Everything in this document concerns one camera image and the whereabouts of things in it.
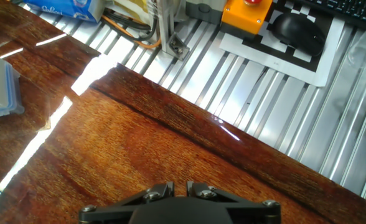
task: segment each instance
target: bolt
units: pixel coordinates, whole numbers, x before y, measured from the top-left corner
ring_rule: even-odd
[[[96,206],[94,205],[87,205],[81,209],[83,212],[93,212],[94,210],[96,210]]]
[[[176,48],[178,54],[183,54],[183,49],[181,47]]]
[[[159,194],[158,192],[149,192],[148,194],[146,194],[144,196],[144,199],[154,200],[154,199],[157,199],[160,197],[161,197],[161,194]]]
[[[263,203],[263,205],[266,205],[267,207],[272,207],[273,205],[277,204],[277,202],[275,200],[265,200],[262,203]]]
[[[216,194],[213,193],[210,190],[203,190],[200,193],[200,197],[202,197],[202,198],[211,198],[211,197],[214,197],[214,196],[216,196]]]

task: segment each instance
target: wood grain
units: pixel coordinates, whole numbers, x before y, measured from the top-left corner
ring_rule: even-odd
[[[0,118],[0,182],[37,150],[1,194],[0,223],[72,223],[86,204],[165,181],[183,194],[188,180],[277,200],[283,223],[366,223],[364,199],[121,65],[76,95],[98,52],[71,37],[36,46],[62,34],[0,0],[0,55],[23,48],[5,59],[22,74],[26,107]],[[51,123],[66,97],[72,106]]]

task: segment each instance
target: keyboard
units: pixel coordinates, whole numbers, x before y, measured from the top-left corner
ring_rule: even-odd
[[[294,0],[366,29],[366,0]]]

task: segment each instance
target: metal slotted table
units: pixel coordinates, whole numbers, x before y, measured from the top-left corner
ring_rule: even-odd
[[[361,35],[353,27],[345,25],[327,85],[318,88],[219,49],[224,33],[207,22],[176,27],[190,47],[179,61],[160,48],[137,46],[106,24],[30,11],[366,198],[366,70],[347,61],[347,49]]]

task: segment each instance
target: black computer mouse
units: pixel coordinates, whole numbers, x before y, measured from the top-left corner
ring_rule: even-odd
[[[326,35],[312,21],[294,13],[284,13],[272,25],[273,35],[292,47],[318,56],[326,43]]]

